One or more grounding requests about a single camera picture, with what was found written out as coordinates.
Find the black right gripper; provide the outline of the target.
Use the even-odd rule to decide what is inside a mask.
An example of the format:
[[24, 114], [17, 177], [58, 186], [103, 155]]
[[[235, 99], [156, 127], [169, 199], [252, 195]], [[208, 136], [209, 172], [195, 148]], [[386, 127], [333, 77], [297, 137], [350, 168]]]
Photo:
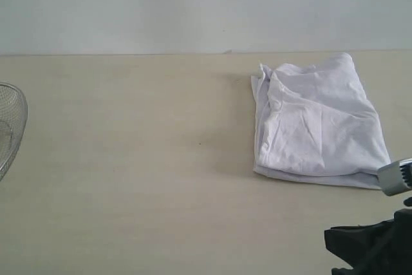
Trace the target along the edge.
[[331, 227], [326, 249], [350, 265], [332, 274], [411, 274], [411, 199], [393, 218], [373, 225]]

